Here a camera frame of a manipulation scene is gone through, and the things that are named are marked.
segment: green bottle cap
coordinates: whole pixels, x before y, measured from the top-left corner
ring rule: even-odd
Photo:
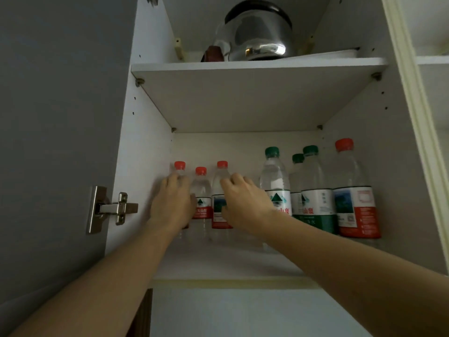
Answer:
[[[304,162],[304,155],[303,154],[294,154],[291,157],[293,164],[297,164],[297,163],[303,163]]]
[[[279,148],[278,147],[269,147],[265,149],[265,157],[279,157]]]
[[[303,149],[304,156],[313,156],[318,155],[318,147],[317,146],[307,146]]]

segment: person's left arm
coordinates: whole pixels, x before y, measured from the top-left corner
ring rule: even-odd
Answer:
[[[141,232],[46,302],[10,337],[126,335],[165,250],[195,210],[190,180],[161,183]]]

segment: yellow edge strip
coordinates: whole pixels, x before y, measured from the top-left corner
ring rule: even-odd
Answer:
[[[319,289],[309,277],[273,277],[230,280],[153,280],[153,289]]]
[[[431,199],[441,246],[449,271],[449,180],[427,100],[426,90],[415,60],[410,33],[399,0],[382,0],[402,84],[421,156],[424,177]]]

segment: red label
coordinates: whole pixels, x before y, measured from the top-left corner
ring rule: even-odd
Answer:
[[[357,228],[341,227],[340,234],[350,238],[380,238],[375,207],[354,207]]]
[[[193,219],[211,219],[212,207],[197,207]]]
[[[231,226],[230,224],[228,224],[227,222],[214,222],[212,221],[212,228],[213,229],[231,229],[234,228],[233,226]]]

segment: bottle label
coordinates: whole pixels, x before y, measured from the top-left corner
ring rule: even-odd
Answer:
[[[267,190],[266,193],[278,211],[291,215],[291,198],[289,190]]]
[[[303,190],[303,212],[299,219],[323,231],[337,234],[337,212],[332,189]]]
[[[340,234],[353,238],[380,238],[376,204],[371,187],[334,190]]]
[[[214,209],[212,228],[214,229],[230,229],[233,228],[228,222],[223,218],[221,214],[221,209],[226,205],[226,200],[224,195],[212,195],[212,207]]]
[[[294,218],[299,219],[303,213],[303,200],[301,193],[291,193],[291,213]]]
[[[212,218],[212,199],[210,197],[197,197],[197,210],[193,219]]]

